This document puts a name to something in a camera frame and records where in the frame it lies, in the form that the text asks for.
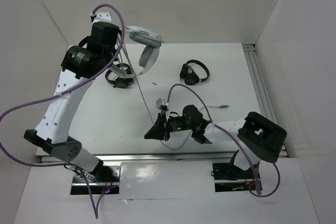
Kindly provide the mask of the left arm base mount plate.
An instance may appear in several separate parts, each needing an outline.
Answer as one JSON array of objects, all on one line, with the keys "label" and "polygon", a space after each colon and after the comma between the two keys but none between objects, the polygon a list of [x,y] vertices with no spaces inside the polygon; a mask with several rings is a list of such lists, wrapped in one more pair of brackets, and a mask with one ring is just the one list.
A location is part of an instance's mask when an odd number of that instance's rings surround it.
[{"label": "left arm base mount plate", "polygon": [[[95,178],[93,175],[84,171],[84,174],[89,183],[91,193],[93,195],[106,194],[116,195],[120,191],[120,172],[121,163],[110,163],[108,165],[111,169],[109,175],[103,175],[103,178]],[[79,169],[69,167],[73,171],[73,177],[71,182],[71,195],[89,195],[87,184],[83,175],[81,175]]]}]

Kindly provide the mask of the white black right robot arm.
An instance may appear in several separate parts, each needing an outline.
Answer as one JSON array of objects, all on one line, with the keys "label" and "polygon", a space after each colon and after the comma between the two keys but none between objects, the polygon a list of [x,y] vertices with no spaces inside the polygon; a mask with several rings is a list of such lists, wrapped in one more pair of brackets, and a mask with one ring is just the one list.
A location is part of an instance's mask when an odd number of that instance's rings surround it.
[{"label": "white black right robot arm", "polygon": [[199,144],[237,141],[238,152],[229,165],[235,178],[242,177],[251,165],[260,161],[276,163],[287,132],[257,112],[249,112],[243,119],[214,123],[203,118],[194,105],[183,108],[178,116],[167,116],[166,106],[161,107],[154,125],[144,138],[168,141],[173,132],[191,131],[191,138]]}]

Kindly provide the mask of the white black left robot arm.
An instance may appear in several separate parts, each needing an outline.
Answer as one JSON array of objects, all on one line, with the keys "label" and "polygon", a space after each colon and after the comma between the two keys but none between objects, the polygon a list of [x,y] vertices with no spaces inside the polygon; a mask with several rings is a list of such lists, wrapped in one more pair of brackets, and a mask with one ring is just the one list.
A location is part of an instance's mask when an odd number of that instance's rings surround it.
[{"label": "white black left robot arm", "polygon": [[121,29],[114,24],[95,22],[90,36],[67,50],[54,91],[56,99],[48,106],[41,122],[24,134],[25,140],[50,156],[85,170],[85,176],[93,182],[111,171],[71,137],[69,130],[84,94],[93,83],[92,77],[114,56],[120,34]]}]

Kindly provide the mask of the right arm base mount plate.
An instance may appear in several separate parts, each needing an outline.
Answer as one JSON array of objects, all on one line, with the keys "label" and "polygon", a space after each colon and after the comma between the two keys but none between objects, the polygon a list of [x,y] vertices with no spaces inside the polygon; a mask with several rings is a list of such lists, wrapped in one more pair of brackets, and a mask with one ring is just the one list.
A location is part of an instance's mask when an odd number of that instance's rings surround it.
[{"label": "right arm base mount plate", "polygon": [[211,176],[214,178],[215,192],[255,190],[255,177],[251,168],[241,170],[230,163],[213,163]]}]

